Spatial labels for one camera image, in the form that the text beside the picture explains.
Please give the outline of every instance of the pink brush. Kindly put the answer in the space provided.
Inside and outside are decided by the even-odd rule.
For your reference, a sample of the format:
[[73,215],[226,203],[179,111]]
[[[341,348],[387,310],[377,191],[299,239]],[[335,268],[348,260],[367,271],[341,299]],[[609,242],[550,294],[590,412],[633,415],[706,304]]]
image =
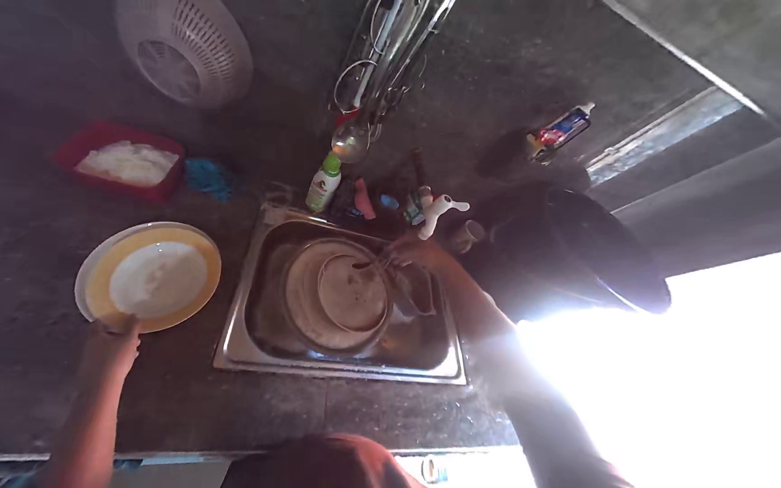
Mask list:
[[354,182],[354,206],[360,210],[360,213],[363,214],[367,221],[371,221],[376,217],[376,211],[372,209],[370,195],[366,193],[366,183],[363,181],[363,178],[358,178]]

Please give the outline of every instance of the blue sponge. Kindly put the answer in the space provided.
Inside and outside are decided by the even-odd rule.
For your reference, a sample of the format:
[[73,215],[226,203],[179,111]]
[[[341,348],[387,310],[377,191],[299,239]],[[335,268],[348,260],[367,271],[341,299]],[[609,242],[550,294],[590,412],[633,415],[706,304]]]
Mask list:
[[222,168],[210,160],[189,158],[186,160],[186,185],[192,190],[212,194],[219,202],[231,200],[231,183]]

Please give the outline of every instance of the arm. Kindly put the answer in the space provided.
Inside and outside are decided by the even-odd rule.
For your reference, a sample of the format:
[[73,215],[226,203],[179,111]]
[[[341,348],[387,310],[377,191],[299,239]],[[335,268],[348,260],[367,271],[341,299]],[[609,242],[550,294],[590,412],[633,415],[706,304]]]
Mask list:
[[137,357],[137,319],[110,327],[97,320],[78,369],[77,396],[40,475],[49,488],[106,488],[113,471],[116,409]]
[[531,366],[514,324],[465,269],[433,239],[407,235],[392,249],[397,264],[417,262],[439,278],[472,370],[511,419],[539,488],[627,485],[599,457],[574,410]]

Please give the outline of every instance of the bright window light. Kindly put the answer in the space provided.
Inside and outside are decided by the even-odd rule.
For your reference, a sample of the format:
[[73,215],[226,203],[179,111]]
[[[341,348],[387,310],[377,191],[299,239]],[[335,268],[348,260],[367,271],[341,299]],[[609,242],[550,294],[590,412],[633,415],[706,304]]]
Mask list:
[[567,312],[517,333],[637,488],[781,486],[781,253],[667,282],[664,315]]

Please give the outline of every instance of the human hand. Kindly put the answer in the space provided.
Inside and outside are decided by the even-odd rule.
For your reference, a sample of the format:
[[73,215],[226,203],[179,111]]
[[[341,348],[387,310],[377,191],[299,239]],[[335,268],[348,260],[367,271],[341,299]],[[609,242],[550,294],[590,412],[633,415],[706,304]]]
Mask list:
[[435,238],[421,240],[417,232],[408,232],[403,237],[394,240],[390,244],[390,253],[390,262],[397,266],[416,263],[429,271],[438,271],[441,267],[456,262],[439,246]]
[[136,316],[105,317],[91,324],[78,376],[84,384],[122,383],[137,358],[141,340]]

